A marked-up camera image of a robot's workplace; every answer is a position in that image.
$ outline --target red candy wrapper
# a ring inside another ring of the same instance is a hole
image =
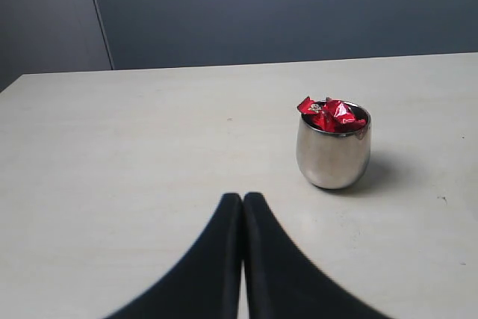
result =
[[[352,132],[365,126],[365,120],[357,120],[350,107],[341,100],[326,98],[325,104],[319,105],[307,96],[297,110],[308,115],[318,129],[325,132]]]

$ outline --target gray wall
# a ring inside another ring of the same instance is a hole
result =
[[[110,68],[93,0],[0,0],[0,91],[24,73]]]
[[[99,0],[119,69],[478,51],[478,0]]]

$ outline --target black object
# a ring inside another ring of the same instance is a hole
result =
[[[251,319],[387,318],[317,269],[284,232],[260,193],[248,193],[243,209]]]
[[[242,216],[239,195],[225,194],[178,264],[109,319],[235,319],[243,257]]]

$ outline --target stainless steel cup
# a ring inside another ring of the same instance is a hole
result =
[[[314,128],[307,115],[300,117],[297,163],[300,172],[320,188],[350,186],[365,172],[370,159],[370,115],[356,104],[344,103],[350,106],[357,119],[366,120],[363,128],[344,134],[324,132]]]

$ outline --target white table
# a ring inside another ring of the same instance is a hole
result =
[[[24,75],[0,94],[0,317],[100,318],[176,263],[223,192],[261,191],[371,305],[474,318],[477,79],[478,54]],[[307,95],[371,112],[354,188],[297,169]]]

